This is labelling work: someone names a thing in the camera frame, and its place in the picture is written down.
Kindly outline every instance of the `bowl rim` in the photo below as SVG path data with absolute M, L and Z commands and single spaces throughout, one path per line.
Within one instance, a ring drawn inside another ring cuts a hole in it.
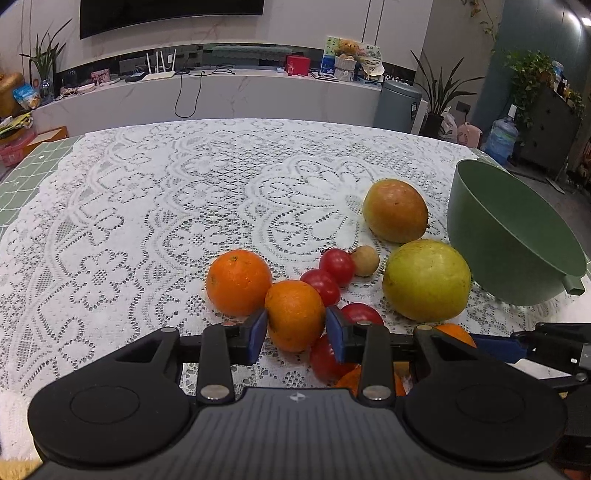
M 499 170 L 502 174 L 504 175 L 509 175 L 513 180 L 520 182 L 524 187 L 529 188 L 534 194 L 536 194 L 543 202 L 546 202 L 546 204 L 554 211 L 554 213 L 558 216 L 558 218 L 560 218 L 560 220 L 562 220 L 562 222 L 564 223 L 564 225 L 566 226 L 566 228 L 569 230 L 570 234 L 573 236 L 576 244 L 579 246 L 579 251 L 581 253 L 581 257 L 582 257 L 582 268 L 583 271 L 581 274 L 579 273 L 573 273 L 573 272 L 565 272 L 562 268 L 554 265 L 552 262 L 546 260 L 544 257 L 542 257 L 537 251 L 533 250 L 531 247 L 529 247 L 527 244 L 525 244 L 519 237 L 517 237 L 513 232 L 511 232 L 511 230 L 509 230 L 477 197 L 476 195 L 474 195 L 474 193 L 472 192 L 472 190 L 468 187 L 468 185 L 466 184 L 466 182 L 464 181 L 464 179 L 462 178 L 462 175 L 459 171 L 460 165 L 463 163 L 475 163 L 475 164 L 480 164 L 480 165 L 484 165 L 485 168 L 494 168 L 495 170 Z M 551 266 L 553 269 L 561 272 L 563 275 L 572 275 L 574 277 L 579 277 L 579 278 L 583 278 L 585 276 L 585 274 L 587 273 L 587 256 L 585 255 L 585 252 L 583 250 L 583 247 L 581 247 L 581 243 L 579 242 L 579 239 L 577 239 L 577 237 L 575 236 L 573 230 L 571 227 L 569 227 L 569 225 L 564 221 L 564 219 L 560 216 L 560 214 L 556 211 L 556 209 L 554 207 L 552 207 L 552 205 L 550 205 L 550 202 L 548 202 L 548 200 L 546 200 L 544 197 L 542 197 L 542 195 L 540 195 L 538 192 L 536 192 L 534 189 L 530 188 L 529 186 L 527 186 L 524 182 L 522 182 L 520 179 L 515 178 L 515 176 L 513 176 L 510 172 L 508 172 L 506 169 L 502 168 L 502 167 L 497 167 L 495 165 L 491 165 L 487 162 L 484 162 L 482 160 L 478 160 L 476 158 L 465 158 L 464 160 L 460 160 L 458 163 L 456 163 L 456 174 L 457 174 L 457 178 L 462 182 L 462 185 L 464 185 L 464 187 L 466 188 L 466 190 L 469 192 L 470 196 L 478 203 L 478 205 L 480 205 L 492 218 L 494 218 L 495 222 L 497 222 L 498 225 L 500 225 L 507 233 L 509 233 L 515 240 L 517 240 L 521 245 L 523 245 L 524 247 L 526 247 L 527 250 L 529 250 L 531 253 L 533 253 L 536 257 L 538 257 L 540 260 L 542 260 L 542 262 L 546 263 L 547 265 Z

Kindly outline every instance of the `water bottle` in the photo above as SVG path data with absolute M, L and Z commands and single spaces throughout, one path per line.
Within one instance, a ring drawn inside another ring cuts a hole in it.
M 509 114 L 492 124 L 491 134 L 484 147 L 484 152 L 500 165 L 507 165 L 507 159 L 513 153 L 513 147 L 519 136 L 519 131 L 515 126 L 516 111 L 517 107 L 511 105 Z

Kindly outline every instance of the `metal screw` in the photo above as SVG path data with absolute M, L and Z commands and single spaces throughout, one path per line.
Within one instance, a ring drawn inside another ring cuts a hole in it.
M 386 400 L 392 395 L 392 390 L 383 385 L 370 385 L 363 389 L 363 396 L 370 400 Z
M 230 394 L 230 391 L 224 385 L 205 385 L 201 389 L 201 395 L 208 400 L 221 400 L 226 398 Z

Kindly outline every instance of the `white router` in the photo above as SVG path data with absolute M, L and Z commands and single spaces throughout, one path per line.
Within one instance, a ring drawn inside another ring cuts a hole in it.
M 171 55 L 168 56 L 168 63 L 170 64 L 170 57 Z M 160 51 L 160 59 L 162 60 L 162 66 L 158 65 L 158 52 L 156 52 L 156 68 L 154 70 L 154 73 L 152 73 L 152 68 L 150 66 L 150 57 L 148 56 L 148 54 L 146 53 L 146 59 L 148 60 L 148 71 L 149 74 L 147 74 L 141 81 L 145 82 L 146 80 L 158 80 L 158 79 L 169 79 L 170 77 L 174 76 L 174 62 L 177 60 L 177 49 L 174 49 L 174 56 L 173 56 L 173 65 L 170 67 L 170 71 L 167 72 L 166 71 L 166 67 L 164 66 L 164 56 L 162 55 L 162 51 Z

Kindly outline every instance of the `bowl handle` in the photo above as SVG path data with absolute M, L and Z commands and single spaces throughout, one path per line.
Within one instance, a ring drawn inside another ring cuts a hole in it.
M 583 287 L 583 282 L 579 277 L 566 275 L 562 279 L 562 285 L 564 285 L 564 289 L 569 295 L 582 295 L 585 293 L 585 287 Z

